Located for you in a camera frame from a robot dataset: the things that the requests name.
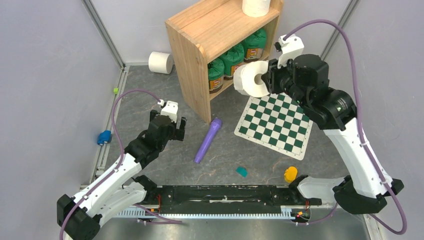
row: checkered mat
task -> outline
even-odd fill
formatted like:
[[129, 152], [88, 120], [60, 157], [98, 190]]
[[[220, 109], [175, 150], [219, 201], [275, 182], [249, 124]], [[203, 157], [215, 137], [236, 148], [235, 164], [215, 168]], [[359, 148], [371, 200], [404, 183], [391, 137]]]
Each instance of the checkered mat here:
[[312, 121], [283, 94], [250, 97], [235, 135], [297, 160], [304, 159]]

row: gray wall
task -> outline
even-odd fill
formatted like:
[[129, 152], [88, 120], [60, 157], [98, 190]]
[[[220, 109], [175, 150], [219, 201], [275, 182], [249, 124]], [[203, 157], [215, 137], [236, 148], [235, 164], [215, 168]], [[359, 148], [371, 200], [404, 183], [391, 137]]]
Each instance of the gray wall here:
[[[275, 41], [281, 35], [289, 33], [297, 26], [314, 19], [328, 19], [339, 22], [349, 0], [285, 0]], [[327, 44], [333, 28], [327, 25], [316, 25], [314, 28], [304, 28], [296, 33], [304, 44], [304, 54], [320, 55]], [[272, 58], [278, 58], [280, 53], [273, 51]]]
[[[170, 53], [165, 21], [198, 1], [126, 0], [123, 4], [121, 0], [92, 0], [125, 63], [147, 63], [152, 51]], [[348, 2], [285, 0], [277, 35], [288, 33], [312, 19], [325, 18], [338, 22]], [[305, 29], [298, 35], [303, 38], [305, 52], [321, 54], [333, 29], [317, 26], [314, 30]]]
[[80, 0], [3, 0], [0, 32], [0, 238], [58, 239], [120, 69]]
[[[408, 232], [387, 233], [389, 240], [423, 238], [423, 8], [422, 1], [361, 1], [346, 26], [356, 57], [365, 133], [384, 169], [405, 184], [399, 199], [409, 220]], [[342, 39], [327, 62], [332, 87], [352, 93]], [[397, 209], [388, 202], [380, 216], [400, 230]]]

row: wooden shelf board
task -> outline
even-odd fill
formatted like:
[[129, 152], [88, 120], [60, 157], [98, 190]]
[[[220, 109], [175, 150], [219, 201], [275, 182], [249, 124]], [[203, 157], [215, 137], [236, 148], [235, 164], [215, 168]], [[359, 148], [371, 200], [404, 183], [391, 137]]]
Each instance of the wooden shelf board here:
[[280, 15], [270, 7], [265, 16], [247, 16], [242, 11], [242, 1], [229, 0], [182, 28], [195, 44], [202, 46], [208, 63]]
[[[264, 52], [263, 56], [259, 59], [259, 61], [267, 60], [269, 56], [270, 56], [269, 52]], [[222, 92], [224, 92], [227, 88], [229, 88], [232, 85], [233, 85], [233, 80], [224, 80], [224, 84], [219, 91], [209, 94], [209, 100], [211, 101], [212, 99], [216, 98], [218, 95], [220, 95]]]

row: wooden shelf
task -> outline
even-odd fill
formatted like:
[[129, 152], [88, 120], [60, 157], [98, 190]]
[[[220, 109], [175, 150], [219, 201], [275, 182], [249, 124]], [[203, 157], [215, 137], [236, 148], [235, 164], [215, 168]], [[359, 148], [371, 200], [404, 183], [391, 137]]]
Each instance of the wooden shelf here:
[[[270, 54], [268, 52], [264, 52], [263, 56], [259, 60], [260, 61], [267, 60], [269, 56], [270, 56]], [[233, 85], [233, 80], [224, 80], [224, 84], [219, 91], [209, 94], [209, 100], [211, 101], [212, 99], [216, 98], [218, 95], [220, 95], [222, 92], [224, 92], [231, 85]]]
[[242, 0], [229, 0], [182, 30], [203, 47], [210, 63], [279, 15], [270, 8], [265, 16], [250, 17], [242, 11]]
[[271, 52], [283, 0], [271, 0], [269, 12], [250, 17], [242, 11], [243, 0], [201, 0], [166, 20], [166, 31], [185, 102], [210, 123], [210, 100], [233, 84], [209, 94], [208, 63], [263, 28], [267, 34], [263, 59]]

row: blue object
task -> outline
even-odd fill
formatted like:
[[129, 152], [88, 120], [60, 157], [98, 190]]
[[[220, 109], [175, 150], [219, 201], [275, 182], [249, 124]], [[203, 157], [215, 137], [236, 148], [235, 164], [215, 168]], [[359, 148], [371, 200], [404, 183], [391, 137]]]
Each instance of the blue object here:
[[198, 150], [196, 157], [194, 158], [195, 163], [199, 164], [202, 161], [222, 124], [223, 121], [219, 118], [215, 118], [210, 123], [209, 131], [207, 132], [206, 137], [204, 137], [203, 143], [201, 144], [200, 149]]
[[238, 174], [242, 175], [243, 178], [245, 178], [248, 175], [248, 171], [246, 170], [246, 168], [239, 166], [237, 167], [237, 170], [235, 170]]
[[104, 144], [108, 144], [110, 143], [112, 140], [112, 133], [109, 130], [106, 130], [102, 133], [100, 133], [100, 135], [97, 138], [97, 144], [100, 146], [103, 146]]

